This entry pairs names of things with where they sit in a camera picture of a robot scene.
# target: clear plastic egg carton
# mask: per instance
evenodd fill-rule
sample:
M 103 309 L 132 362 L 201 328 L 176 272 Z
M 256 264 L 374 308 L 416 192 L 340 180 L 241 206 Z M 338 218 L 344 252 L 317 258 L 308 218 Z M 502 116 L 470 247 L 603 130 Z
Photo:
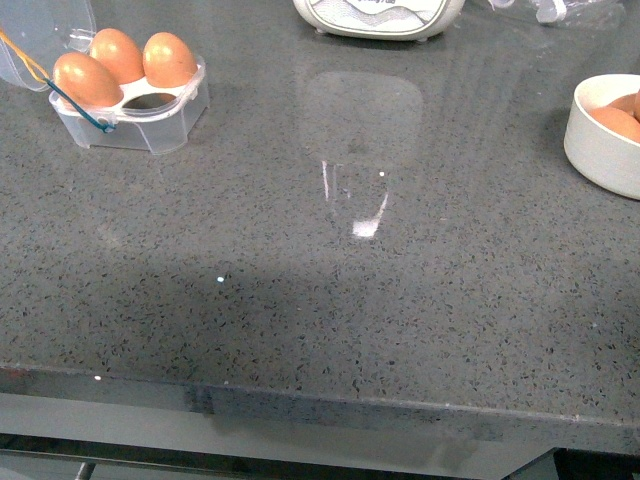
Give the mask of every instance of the clear plastic egg carton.
M 198 71 L 182 87 L 157 88 L 143 77 L 138 81 L 120 85 L 123 99 L 115 106 L 86 111 L 101 123 L 115 125 L 105 133 L 83 118 L 60 95 L 51 92 L 49 103 L 67 127 L 75 142 L 84 148 L 90 146 L 148 150 L 154 155 L 169 153 L 187 143 L 194 124 L 209 106 L 206 65 L 196 56 Z M 129 101 L 148 94 L 170 94 L 176 98 L 156 108 L 124 108 Z

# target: yellow string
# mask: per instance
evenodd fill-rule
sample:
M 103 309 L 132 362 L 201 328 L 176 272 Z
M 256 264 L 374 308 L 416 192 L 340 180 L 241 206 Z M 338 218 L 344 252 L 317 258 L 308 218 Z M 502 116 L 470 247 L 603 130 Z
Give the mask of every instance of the yellow string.
M 22 60 L 22 62 L 24 63 L 25 67 L 27 67 L 27 70 L 29 70 L 29 73 L 31 74 L 31 76 L 33 78 L 36 79 L 36 81 L 40 82 L 40 83 L 47 83 L 46 79 L 49 78 L 49 75 L 47 74 L 47 71 L 42 68 L 38 62 L 36 62 L 33 58 L 31 58 L 29 55 L 27 55 L 25 52 L 22 51 L 22 49 L 20 47 L 18 47 L 15 43 L 13 43 L 13 41 L 11 41 L 11 39 L 9 37 L 7 37 L 7 34 L 4 33 L 4 30 L 2 28 L 0 28 L 0 40 L 2 40 L 4 43 L 6 43 L 18 56 L 18 58 L 20 58 L 20 60 Z M 40 72 L 40 74 L 44 77 L 44 79 L 40 78 L 36 72 L 33 71 L 33 67 L 36 68 L 36 70 L 38 70 Z

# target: blue string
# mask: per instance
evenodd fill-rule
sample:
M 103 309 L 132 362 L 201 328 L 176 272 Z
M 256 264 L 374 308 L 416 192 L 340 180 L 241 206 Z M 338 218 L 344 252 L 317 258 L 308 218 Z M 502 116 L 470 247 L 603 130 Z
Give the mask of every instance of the blue string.
M 74 102 L 69 95 L 67 95 L 66 93 L 64 93 L 62 90 L 60 90 L 60 88 L 53 83 L 51 80 L 49 80 L 48 78 L 45 79 L 47 82 L 47 85 L 49 85 L 53 90 L 55 90 L 58 95 L 60 95 L 62 98 L 64 98 L 67 102 L 69 102 L 71 104 L 71 106 L 73 108 L 75 108 L 78 113 L 80 115 L 82 115 L 88 122 L 90 122 L 94 127 L 99 128 L 100 130 L 102 130 L 104 133 L 109 133 L 109 132 L 113 132 L 116 129 L 115 125 L 112 125 L 110 123 L 100 123 L 99 121 L 97 121 L 95 118 L 93 118 L 91 115 L 89 115 L 80 105 L 78 105 L 76 102 Z

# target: quartz countertop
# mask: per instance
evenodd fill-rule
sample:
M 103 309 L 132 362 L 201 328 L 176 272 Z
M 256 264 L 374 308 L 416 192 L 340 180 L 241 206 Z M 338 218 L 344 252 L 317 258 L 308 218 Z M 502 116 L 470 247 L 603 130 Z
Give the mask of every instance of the quartz countertop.
M 473 0 L 424 44 L 285 0 L 94 2 L 207 62 L 179 150 L 74 144 L 0 83 L 0 391 L 640 451 L 640 209 L 563 151 L 615 30 Z

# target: plastic bag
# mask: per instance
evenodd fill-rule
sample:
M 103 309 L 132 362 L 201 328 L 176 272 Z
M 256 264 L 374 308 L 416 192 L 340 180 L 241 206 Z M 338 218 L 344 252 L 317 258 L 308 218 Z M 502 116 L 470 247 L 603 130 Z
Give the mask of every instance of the plastic bag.
M 611 30 L 622 23 L 619 0 L 475 0 L 496 13 L 543 25 L 587 30 Z

